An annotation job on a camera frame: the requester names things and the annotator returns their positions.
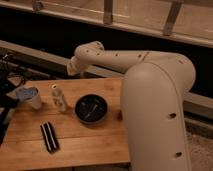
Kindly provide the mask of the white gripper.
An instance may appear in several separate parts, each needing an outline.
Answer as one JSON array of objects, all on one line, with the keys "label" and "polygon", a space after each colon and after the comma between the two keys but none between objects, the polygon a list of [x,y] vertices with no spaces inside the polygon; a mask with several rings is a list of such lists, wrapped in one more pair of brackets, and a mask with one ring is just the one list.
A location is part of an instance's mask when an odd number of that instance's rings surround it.
[{"label": "white gripper", "polygon": [[87,68],[88,65],[86,63],[82,62],[80,59],[73,56],[67,63],[67,74],[69,76],[82,74]]}]

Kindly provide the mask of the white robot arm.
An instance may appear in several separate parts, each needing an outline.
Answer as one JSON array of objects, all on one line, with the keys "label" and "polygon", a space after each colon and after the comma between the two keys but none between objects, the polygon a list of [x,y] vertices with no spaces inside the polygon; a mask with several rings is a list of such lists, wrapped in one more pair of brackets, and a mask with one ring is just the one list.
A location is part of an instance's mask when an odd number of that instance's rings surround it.
[{"label": "white robot arm", "polygon": [[106,50],[94,41],[78,46],[70,75],[90,65],[124,73],[120,105],[132,171],[192,171],[183,99],[196,71],[184,55],[150,50]]}]

